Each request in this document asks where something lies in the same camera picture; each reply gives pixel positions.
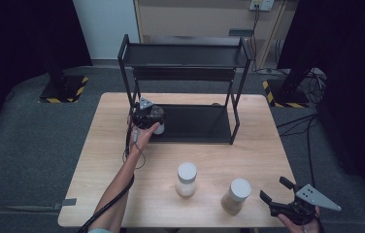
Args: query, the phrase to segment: human hand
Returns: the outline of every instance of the human hand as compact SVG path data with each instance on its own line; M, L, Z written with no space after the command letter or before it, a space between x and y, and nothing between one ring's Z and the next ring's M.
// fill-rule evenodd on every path
M159 122L157 122L149 129L141 129L134 125L130 134L130 141L129 141L130 154L134 150L138 150L137 153L142 152L146 147L146 145L149 143L149 138L151 137L152 133L159 127L159 125L160 125ZM137 142L134 142L135 130L137 130Z
M315 207L315 211L319 215L319 207ZM279 220L284 224L291 233L319 233L319 223L314 218L310 223L305 225L296 225L287 216L283 214L278 215Z

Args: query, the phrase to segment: black metal shelf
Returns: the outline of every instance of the black metal shelf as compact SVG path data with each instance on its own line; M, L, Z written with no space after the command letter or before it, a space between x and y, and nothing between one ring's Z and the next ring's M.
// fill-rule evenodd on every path
M210 81L227 82L224 105L157 105L167 114L163 134L152 142L233 144L240 126L237 105L251 62L249 44L240 38L237 44L139 44L124 36L118 64L133 108L141 98L139 81ZM133 70L135 89L131 96L125 67ZM237 68L244 68L239 88L232 89ZM229 100L234 110L235 127L231 131L227 112Z

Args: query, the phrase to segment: robotic hand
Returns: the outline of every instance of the robotic hand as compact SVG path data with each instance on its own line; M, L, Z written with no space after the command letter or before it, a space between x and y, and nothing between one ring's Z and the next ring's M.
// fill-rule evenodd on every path
M273 202L272 199L264 192L260 191L260 198L270 208L271 216L283 214L287 216L296 225L305 225L315 217L315 206L340 211L341 207L332 202L326 196L321 194L311 185L307 184L303 187L292 183L285 177L280 177L280 183L288 189L294 191L294 201L289 204L281 204Z
M164 131L165 113L164 110L154 105L150 100L140 98L140 102L136 102L132 114L132 122L141 129L151 128L155 123L159 122L161 126L154 134L161 134Z

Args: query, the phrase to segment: metal bracket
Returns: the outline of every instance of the metal bracket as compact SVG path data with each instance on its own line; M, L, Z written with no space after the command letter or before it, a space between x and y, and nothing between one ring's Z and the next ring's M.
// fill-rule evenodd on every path
M144 97L141 97L140 98L140 110L144 110L146 108L149 108L152 105L154 105L154 103L151 102L150 100L148 100L148 99L146 99Z
M324 196L322 193L320 193L309 184L303 186L295 193L295 195L315 206L320 206L334 211L341 210L341 207L339 205L331 201L328 197Z

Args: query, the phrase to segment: glass jar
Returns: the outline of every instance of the glass jar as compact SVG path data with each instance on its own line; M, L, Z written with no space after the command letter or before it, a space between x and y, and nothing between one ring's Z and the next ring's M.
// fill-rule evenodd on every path
M236 215L243 208L251 194L251 185L244 179L235 179L221 199L221 206L230 215Z
M182 197L189 197L195 192L197 167L191 162L184 162L179 166L176 190Z

